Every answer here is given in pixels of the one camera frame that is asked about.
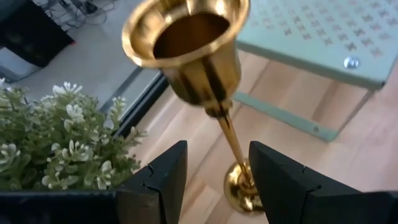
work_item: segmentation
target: potted plant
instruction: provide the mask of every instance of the potted plant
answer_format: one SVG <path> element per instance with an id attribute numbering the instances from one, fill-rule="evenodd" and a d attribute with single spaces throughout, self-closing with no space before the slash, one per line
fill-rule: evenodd
<path id="1" fill-rule="evenodd" d="M 108 114 L 81 86 L 54 86 L 28 102 L 25 90 L 0 86 L 0 189 L 110 189 L 140 167 L 128 149 L 144 135 L 113 136 L 125 101 Z"/>

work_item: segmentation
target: patterned tabletop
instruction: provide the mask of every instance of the patterned tabletop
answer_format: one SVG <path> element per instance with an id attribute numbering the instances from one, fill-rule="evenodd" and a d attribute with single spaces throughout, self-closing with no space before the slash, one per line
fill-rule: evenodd
<path id="1" fill-rule="evenodd" d="M 237 41 L 245 51 L 378 89 L 398 55 L 398 0 L 251 0 Z M 358 67 L 346 68 L 348 57 Z"/>

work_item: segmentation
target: gold candle holder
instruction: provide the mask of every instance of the gold candle holder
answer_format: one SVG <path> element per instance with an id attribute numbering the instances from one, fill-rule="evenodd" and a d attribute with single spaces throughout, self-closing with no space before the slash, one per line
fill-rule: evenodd
<path id="1" fill-rule="evenodd" d="M 237 160 L 224 180 L 226 197 L 254 215 L 264 210 L 228 114 L 241 80 L 234 41 L 249 7 L 249 0 L 148 0 L 129 16 L 122 44 L 134 63 L 161 69 L 179 98 L 218 120 Z"/>

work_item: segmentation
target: light green table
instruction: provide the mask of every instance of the light green table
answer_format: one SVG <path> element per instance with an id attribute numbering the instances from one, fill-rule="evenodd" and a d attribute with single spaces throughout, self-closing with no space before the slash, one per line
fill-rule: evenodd
<path id="1" fill-rule="evenodd" d="M 238 48 L 368 90 L 332 130 L 245 93 L 234 96 L 306 133 L 332 141 L 387 82 L 398 55 L 398 0 L 252 0 Z"/>

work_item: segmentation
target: candlestick base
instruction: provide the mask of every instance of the candlestick base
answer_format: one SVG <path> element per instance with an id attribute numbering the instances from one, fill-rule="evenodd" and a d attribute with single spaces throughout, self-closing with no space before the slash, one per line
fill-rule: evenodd
<path id="1" fill-rule="evenodd" d="M 244 165 L 252 176 L 248 159 L 245 160 Z M 228 169 L 225 175 L 224 192 L 231 206 L 238 212 L 250 216 L 264 214 L 256 186 L 246 182 L 237 162 Z"/>

